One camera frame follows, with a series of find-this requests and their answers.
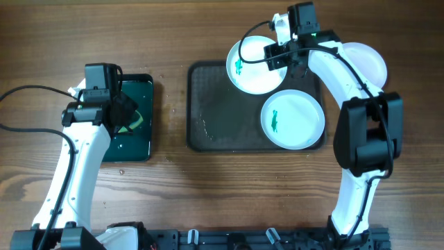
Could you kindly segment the green yellow sponge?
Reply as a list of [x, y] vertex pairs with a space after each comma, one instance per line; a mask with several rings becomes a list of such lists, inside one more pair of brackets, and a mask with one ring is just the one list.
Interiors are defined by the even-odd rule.
[[144, 121], [141, 113], [136, 110], [131, 118], [131, 123], [127, 126], [120, 128], [118, 133], [132, 133], [135, 128], [137, 128]]

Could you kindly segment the white plate top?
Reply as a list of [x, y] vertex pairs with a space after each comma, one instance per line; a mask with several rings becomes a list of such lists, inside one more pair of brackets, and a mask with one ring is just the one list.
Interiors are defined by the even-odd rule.
[[[275, 41], [264, 36], [247, 37], [242, 43], [241, 55], [246, 60], [264, 59], [264, 47]], [[239, 57], [238, 41], [228, 53], [226, 70], [233, 85], [249, 94], [266, 94], [276, 89], [287, 75], [287, 67], [270, 71], [265, 62], [248, 64]]]

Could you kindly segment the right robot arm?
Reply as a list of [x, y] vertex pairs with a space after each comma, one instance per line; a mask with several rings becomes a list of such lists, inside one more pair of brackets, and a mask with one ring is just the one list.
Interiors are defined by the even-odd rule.
[[384, 60], [363, 65], [364, 58], [378, 53], [364, 44], [344, 44], [332, 30], [322, 31], [312, 2], [289, 6], [268, 25], [277, 34], [277, 42], [264, 49], [268, 68], [306, 64], [340, 108], [333, 147], [341, 187], [319, 243], [324, 249], [388, 247], [387, 231], [368, 223], [377, 186], [393, 173], [402, 148], [403, 102], [398, 93], [380, 87], [386, 80]]

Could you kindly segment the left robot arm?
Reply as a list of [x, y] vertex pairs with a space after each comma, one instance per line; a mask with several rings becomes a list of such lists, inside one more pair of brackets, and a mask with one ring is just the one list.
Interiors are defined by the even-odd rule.
[[46, 200], [31, 228], [15, 231], [11, 249], [137, 249], [139, 230], [119, 226], [95, 236], [91, 232], [92, 197], [102, 160], [112, 138], [132, 133], [138, 105], [122, 91], [120, 66], [85, 66], [85, 87], [69, 96], [62, 112], [62, 149]]

